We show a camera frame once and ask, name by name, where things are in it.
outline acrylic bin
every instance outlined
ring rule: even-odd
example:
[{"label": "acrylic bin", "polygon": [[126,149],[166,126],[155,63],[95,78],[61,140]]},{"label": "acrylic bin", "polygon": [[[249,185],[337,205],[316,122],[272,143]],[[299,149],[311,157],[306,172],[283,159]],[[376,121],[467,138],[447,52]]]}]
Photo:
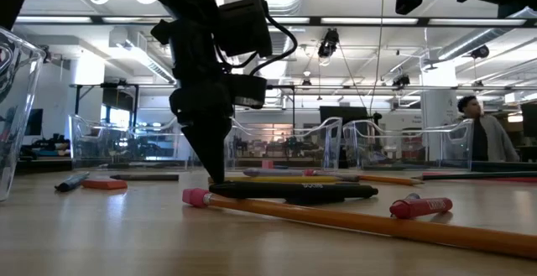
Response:
[{"label": "acrylic bin", "polygon": [[341,118],[331,117],[315,128],[270,125],[232,120],[225,142],[227,170],[260,168],[263,161],[281,168],[337,170]]},{"label": "acrylic bin", "polygon": [[162,127],[121,128],[70,116],[73,169],[186,170],[199,160],[175,119]]},{"label": "acrylic bin", "polygon": [[349,167],[364,170],[472,167],[472,121],[421,130],[384,131],[371,121],[343,126]]},{"label": "acrylic bin", "polygon": [[43,50],[0,27],[0,201],[13,182],[43,59]]}]

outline red marker cap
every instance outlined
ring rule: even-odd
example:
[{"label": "red marker cap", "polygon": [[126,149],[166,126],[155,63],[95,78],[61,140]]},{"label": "red marker cap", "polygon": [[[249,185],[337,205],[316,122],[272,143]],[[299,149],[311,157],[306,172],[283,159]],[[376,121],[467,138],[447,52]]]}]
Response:
[{"label": "red marker cap", "polygon": [[389,211],[397,218],[413,218],[433,213],[446,212],[451,210],[453,203],[448,198],[430,199],[405,199],[397,200],[390,207]]}]

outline table surface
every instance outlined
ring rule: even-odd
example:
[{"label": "table surface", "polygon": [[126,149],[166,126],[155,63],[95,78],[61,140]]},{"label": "table surface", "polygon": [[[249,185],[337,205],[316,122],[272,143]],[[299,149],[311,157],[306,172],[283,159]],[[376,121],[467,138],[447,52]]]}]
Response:
[{"label": "table surface", "polygon": [[[183,189],[207,187],[203,171],[127,190],[55,193],[68,175],[15,177],[0,203],[1,275],[537,275],[529,259],[184,205]],[[417,192],[453,200],[452,213],[422,221],[537,235],[535,184],[370,184],[376,197],[320,207],[388,216],[394,200]]]}]

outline person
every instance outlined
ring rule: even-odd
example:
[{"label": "person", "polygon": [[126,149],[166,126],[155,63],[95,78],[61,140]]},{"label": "person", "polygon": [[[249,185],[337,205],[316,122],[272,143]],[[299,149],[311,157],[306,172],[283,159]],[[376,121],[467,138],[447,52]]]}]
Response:
[{"label": "person", "polygon": [[484,116],[475,96],[463,97],[457,108],[473,119],[472,161],[518,162],[509,136],[493,116]]}]

